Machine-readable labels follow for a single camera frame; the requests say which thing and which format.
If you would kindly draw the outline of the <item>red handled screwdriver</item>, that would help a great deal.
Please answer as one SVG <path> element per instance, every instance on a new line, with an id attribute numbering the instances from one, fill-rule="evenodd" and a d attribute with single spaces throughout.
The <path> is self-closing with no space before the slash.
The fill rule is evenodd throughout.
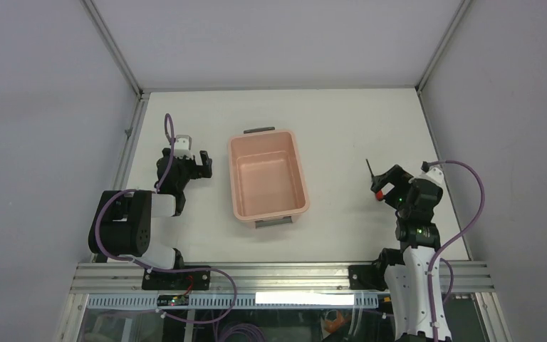
<path id="1" fill-rule="evenodd" d="M 375 199 L 378 202 L 382 202 L 384 200 L 384 194 L 382 193 L 382 190 L 378 188 L 377 177 L 374 175 L 369 159 L 366 158 L 365 161 L 366 161 L 366 165 L 368 166 L 368 171 L 370 173 L 370 180 L 371 180 L 370 191 L 374 193 Z"/>

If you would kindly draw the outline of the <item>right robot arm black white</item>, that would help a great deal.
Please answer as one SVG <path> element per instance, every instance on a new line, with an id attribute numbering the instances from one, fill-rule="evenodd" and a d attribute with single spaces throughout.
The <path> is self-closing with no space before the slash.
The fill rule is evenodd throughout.
<path id="1" fill-rule="evenodd" d="M 371 190 L 395 210 L 398 249 L 383 249 L 373 278 L 390 292 L 396 341 L 452 341 L 439 279 L 441 239 L 433 222 L 443 196 L 443 171 L 413 176 L 399 165 L 371 177 Z"/>

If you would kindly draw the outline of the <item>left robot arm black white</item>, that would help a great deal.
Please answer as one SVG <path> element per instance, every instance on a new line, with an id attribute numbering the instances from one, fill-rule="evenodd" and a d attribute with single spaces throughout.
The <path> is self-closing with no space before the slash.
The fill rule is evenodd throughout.
<path id="1" fill-rule="evenodd" d="M 158 271 L 159 281 L 168 289 L 181 287 L 186 279 L 181 251 L 153 238 L 151 222 L 157 217 L 180 216 L 189 181 L 212 177 L 208 152 L 201 150 L 199 156 L 197 163 L 190 150 L 166 147 L 156 162 L 154 190 L 104 191 L 88 235 L 90 250 Z"/>

